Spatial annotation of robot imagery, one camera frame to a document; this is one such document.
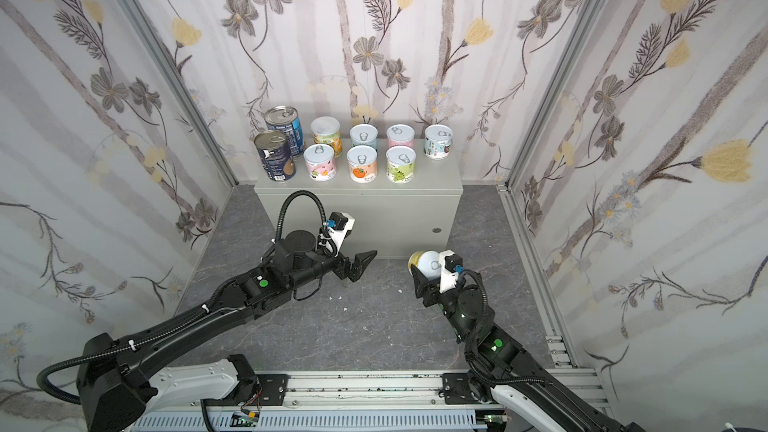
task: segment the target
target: floral wallpaper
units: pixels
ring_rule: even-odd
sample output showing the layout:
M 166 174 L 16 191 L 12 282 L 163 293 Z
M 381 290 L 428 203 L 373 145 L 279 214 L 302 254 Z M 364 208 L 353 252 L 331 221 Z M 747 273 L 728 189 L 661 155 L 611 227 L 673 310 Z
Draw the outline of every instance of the floral wallpaper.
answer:
M 0 0 L 0 30 L 0 422 L 84 430 L 37 372 L 171 316 L 229 187 L 115 0 Z
M 455 133 L 467 181 L 505 180 L 584 0 L 139 0 L 239 180 L 264 112 L 304 126 Z
M 571 353 L 646 430 L 764 428 L 762 4 L 608 0 L 514 184 Z

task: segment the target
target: marble floor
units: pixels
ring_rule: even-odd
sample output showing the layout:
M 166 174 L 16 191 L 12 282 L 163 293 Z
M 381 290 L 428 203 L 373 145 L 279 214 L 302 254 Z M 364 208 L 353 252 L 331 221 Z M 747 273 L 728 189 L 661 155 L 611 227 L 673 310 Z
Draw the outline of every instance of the marble floor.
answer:
M 253 267 L 273 236 L 253 188 L 236 187 L 179 310 L 203 302 L 223 280 Z M 448 248 L 482 274 L 496 323 L 552 367 L 542 320 L 495 187 L 464 187 Z M 405 260 L 375 260 L 354 284 L 330 274 L 312 299 L 289 302 L 227 331 L 175 365 L 244 354 L 255 370 L 466 368 L 463 344 L 456 344 L 448 321 L 437 307 L 424 308 L 414 298 L 406 265 Z M 314 287 L 308 284 L 299 295 Z

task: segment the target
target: blue can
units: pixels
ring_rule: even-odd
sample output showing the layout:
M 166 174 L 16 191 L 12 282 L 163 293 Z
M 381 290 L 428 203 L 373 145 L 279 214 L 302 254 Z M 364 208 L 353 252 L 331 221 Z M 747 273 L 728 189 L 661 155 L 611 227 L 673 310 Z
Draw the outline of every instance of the blue can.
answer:
M 300 156 L 304 152 L 304 135 L 299 122 L 299 111 L 291 106 L 277 106 L 264 114 L 266 126 L 271 130 L 280 130 L 288 138 L 290 154 Z
M 296 174 L 288 138 L 280 130 L 267 130 L 254 139 L 264 172 L 275 182 L 288 180 Z

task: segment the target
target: can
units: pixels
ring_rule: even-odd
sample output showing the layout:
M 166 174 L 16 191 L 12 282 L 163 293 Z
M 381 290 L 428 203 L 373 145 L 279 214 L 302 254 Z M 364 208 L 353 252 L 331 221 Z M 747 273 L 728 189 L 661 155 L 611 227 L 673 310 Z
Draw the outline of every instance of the can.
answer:
M 433 280 L 440 277 L 442 267 L 440 267 L 440 254 L 433 250 L 426 252 L 414 252 L 408 259 L 408 272 L 411 271 L 411 265 L 415 265 L 418 271 L 427 278 Z
M 443 124 L 429 126 L 424 131 L 424 154 L 429 158 L 446 158 L 451 150 L 453 130 Z
M 416 136 L 416 132 L 413 131 L 413 127 L 406 124 L 397 124 L 386 130 L 389 147 L 406 146 L 413 149 L 414 136 Z
M 336 175 L 336 157 L 328 144 L 315 144 L 304 151 L 306 169 L 310 177 L 319 182 L 331 180 Z
M 416 168 L 416 151 L 394 146 L 386 151 L 386 177 L 395 184 L 410 182 Z
M 280 130 L 262 132 L 254 138 L 254 145 L 264 171 L 272 180 L 282 182 L 296 173 L 288 137 Z
M 370 182 L 376 178 L 378 165 L 376 164 L 376 150 L 370 146 L 354 146 L 346 153 L 346 160 L 350 164 L 350 177 L 355 182 Z
M 266 126 L 271 130 L 280 130 L 288 137 L 290 154 L 294 157 L 304 152 L 304 135 L 299 122 L 299 111 L 291 106 L 277 106 L 264 114 Z
M 350 138 L 352 147 L 368 146 L 377 149 L 376 140 L 379 139 L 379 130 L 370 124 L 358 124 L 350 129 Z
M 341 155 L 341 124 L 333 117 L 318 117 L 310 125 L 315 144 L 328 144 L 336 157 Z

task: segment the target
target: gray cabinet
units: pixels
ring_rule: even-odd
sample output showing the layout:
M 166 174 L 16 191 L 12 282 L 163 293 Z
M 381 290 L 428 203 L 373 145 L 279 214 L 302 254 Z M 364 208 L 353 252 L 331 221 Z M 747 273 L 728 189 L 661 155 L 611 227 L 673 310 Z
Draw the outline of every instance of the gray cabinet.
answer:
M 362 184 L 350 177 L 346 161 L 350 140 L 342 142 L 343 152 L 336 158 L 336 177 L 327 182 L 312 180 L 302 157 L 294 158 L 296 174 L 288 181 L 274 182 L 260 171 L 254 191 L 272 225 L 276 224 L 286 197 L 304 189 L 320 198 L 327 216 L 331 212 L 346 212 L 355 218 L 352 234 L 342 246 L 344 254 L 375 249 L 379 251 L 377 258 L 408 258 L 419 250 L 445 250 L 463 192 L 458 154 L 432 160 L 424 155 L 424 141 L 416 140 L 413 180 L 395 184 L 386 177 L 386 140 L 379 139 L 378 177 Z M 283 236 L 297 229 L 315 233 L 319 226 L 320 216 L 314 202 L 298 197 L 286 214 Z

